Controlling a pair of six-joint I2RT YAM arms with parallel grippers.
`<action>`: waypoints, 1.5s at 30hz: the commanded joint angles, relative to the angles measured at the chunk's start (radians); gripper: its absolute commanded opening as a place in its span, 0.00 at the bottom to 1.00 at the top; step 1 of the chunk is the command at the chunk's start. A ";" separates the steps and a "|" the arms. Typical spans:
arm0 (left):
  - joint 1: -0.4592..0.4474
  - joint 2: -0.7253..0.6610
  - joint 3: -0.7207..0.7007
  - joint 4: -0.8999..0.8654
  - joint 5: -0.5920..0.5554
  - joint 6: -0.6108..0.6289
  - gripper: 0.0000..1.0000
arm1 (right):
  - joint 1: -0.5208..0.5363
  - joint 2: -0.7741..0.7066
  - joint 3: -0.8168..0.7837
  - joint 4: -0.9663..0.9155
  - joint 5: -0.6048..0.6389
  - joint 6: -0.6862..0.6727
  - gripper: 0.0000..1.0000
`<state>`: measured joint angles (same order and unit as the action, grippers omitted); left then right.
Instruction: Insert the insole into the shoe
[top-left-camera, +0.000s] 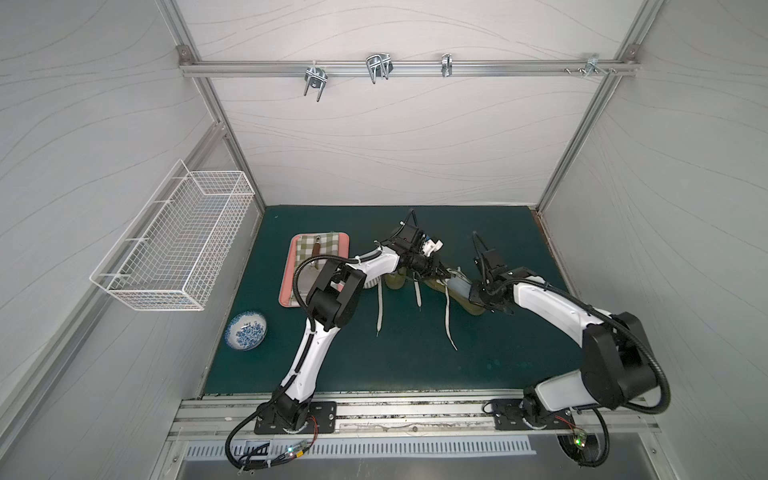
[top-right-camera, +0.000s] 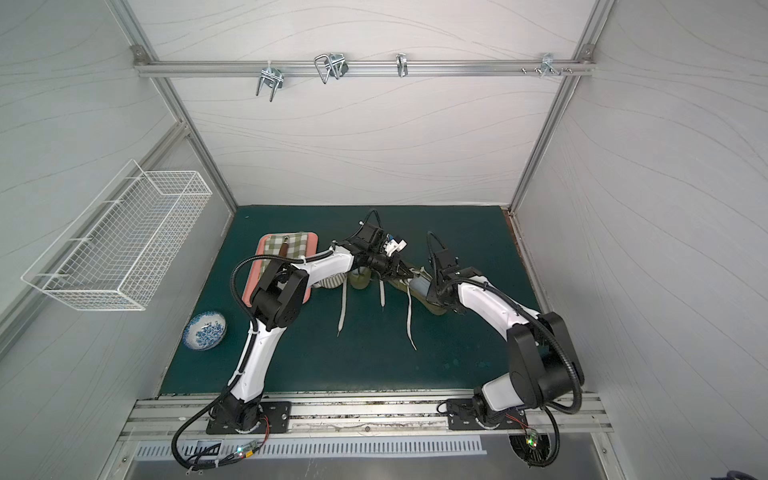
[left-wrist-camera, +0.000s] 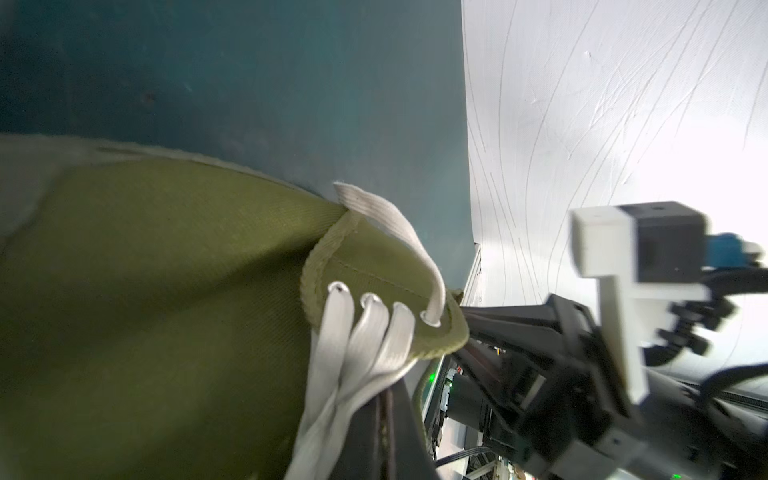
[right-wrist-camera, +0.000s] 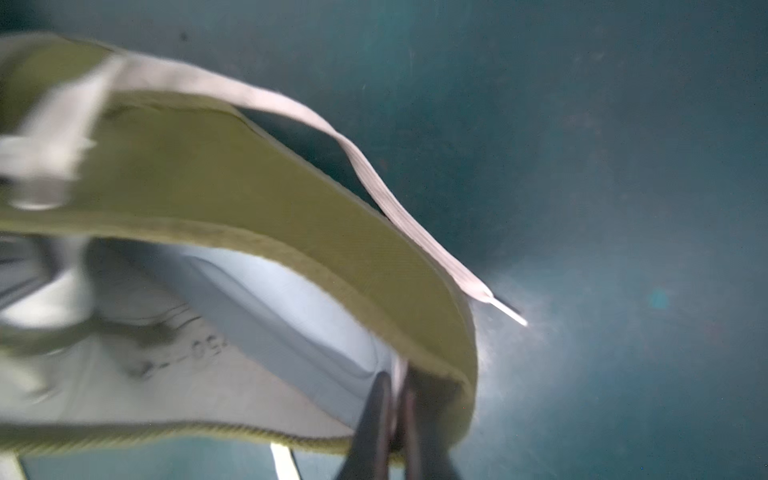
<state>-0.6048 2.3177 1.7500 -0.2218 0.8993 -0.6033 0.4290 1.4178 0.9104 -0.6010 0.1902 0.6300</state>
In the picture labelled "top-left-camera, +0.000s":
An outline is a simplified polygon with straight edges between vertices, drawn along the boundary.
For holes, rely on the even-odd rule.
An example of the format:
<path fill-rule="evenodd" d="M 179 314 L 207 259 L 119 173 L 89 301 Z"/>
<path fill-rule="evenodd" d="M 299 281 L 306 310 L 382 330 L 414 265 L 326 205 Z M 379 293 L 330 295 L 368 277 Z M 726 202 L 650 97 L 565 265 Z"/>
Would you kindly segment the olive shoe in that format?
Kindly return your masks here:
<path fill-rule="evenodd" d="M 447 279 L 424 279 L 422 280 L 427 287 L 432 290 L 438 291 L 445 296 L 445 318 L 444 328 L 448 340 L 455 351 L 458 350 L 451 333 L 451 302 L 457 302 L 465 312 L 472 316 L 482 315 L 486 309 L 480 305 L 476 305 L 469 300 L 472 282 L 470 279 L 458 269 L 448 269 Z"/>
<path fill-rule="evenodd" d="M 405 285 L 407 280 L 408 280 L 407 270 L 402 268 L 397 270 L 395 273 L 383 275 L 375 281 L 374 285 L 376 288 L 377 301 L 378 301 L 378 311 L 377 311 L 377 319 L 376 319 L 376 336 L 379 336 L 382 329 L 382 325 L 383 325 L 384 287 L 387 287 L 392 290 L 399 290 Z"/>

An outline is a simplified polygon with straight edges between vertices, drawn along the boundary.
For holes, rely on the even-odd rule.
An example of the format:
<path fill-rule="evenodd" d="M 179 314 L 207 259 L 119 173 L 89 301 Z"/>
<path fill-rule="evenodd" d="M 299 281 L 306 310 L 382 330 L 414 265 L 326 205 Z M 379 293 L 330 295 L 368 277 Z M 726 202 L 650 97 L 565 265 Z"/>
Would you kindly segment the light blue insole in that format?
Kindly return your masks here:
<path fill-rule="evenodd" d="M 468 303 L 471 293 L 472 283 L 460 276 L 451 277 L 446 281 L 448 294 L 457 302 Z"/>

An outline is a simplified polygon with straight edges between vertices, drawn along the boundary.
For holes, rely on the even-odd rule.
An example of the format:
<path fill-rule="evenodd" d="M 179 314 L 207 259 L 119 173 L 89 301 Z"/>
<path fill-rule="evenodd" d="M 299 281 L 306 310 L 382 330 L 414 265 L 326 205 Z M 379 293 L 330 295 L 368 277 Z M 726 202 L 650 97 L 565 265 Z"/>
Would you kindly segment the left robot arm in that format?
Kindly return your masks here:
<path fill-rule="evenodd" d="M 333 340 L 354 316 L 364 285 L 404 268 L 420 279 L 446 279 L 439 252 L 443 242 L 403 221 L 392 235 L 363 255 L 323 254 L 296 267 L 293 293 L 306 314 L 302 341 L 269 407 L 286 421 L 301 423 L 308 414 L 321 367 Z"/>

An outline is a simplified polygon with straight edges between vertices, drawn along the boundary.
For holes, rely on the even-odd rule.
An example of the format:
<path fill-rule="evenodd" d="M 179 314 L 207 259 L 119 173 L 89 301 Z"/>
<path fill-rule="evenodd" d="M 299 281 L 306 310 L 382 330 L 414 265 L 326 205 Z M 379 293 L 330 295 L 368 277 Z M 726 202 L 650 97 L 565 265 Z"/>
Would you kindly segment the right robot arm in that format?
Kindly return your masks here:
<path fill-rule="evenodd" d="M 571 408 L 626 408 L 649 415 L 669 408 L 671 386 L 639 318 L 598 309 L 525 267 L 508 267 L 478 233 L 472 241 L 481 279 L 472 284 L 469 301 L 506 314 L 516 307 L 527 310 L 581 350 L 578 369 L 526 389 L 520 410 L 527 419 Z"/>

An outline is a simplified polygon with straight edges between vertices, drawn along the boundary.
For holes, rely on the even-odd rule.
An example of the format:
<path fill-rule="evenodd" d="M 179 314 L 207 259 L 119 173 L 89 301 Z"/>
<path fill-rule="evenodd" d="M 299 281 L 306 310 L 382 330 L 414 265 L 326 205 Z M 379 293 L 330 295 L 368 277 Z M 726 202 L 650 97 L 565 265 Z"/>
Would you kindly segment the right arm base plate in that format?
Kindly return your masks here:
<path fill-rule="evenodd" d="M 492 418 L 494 428 L 499 431 L 571 430 L 575 426 L 567 410 L 547 410 L 532 396 L 492 399 L 481 411 Z"/>

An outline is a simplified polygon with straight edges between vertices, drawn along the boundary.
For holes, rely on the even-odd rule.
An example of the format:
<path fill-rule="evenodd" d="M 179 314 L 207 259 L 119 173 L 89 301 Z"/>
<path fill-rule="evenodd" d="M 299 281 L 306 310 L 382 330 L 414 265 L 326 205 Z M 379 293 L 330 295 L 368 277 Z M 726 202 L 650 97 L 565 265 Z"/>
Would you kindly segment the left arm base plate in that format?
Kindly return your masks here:
<path fill-rule="evenodd" d="M 253 431 L 257 435 L 334 433 L 336 413 L 337 403 L 332 401 L 263 403 L 257 408 Z"/>

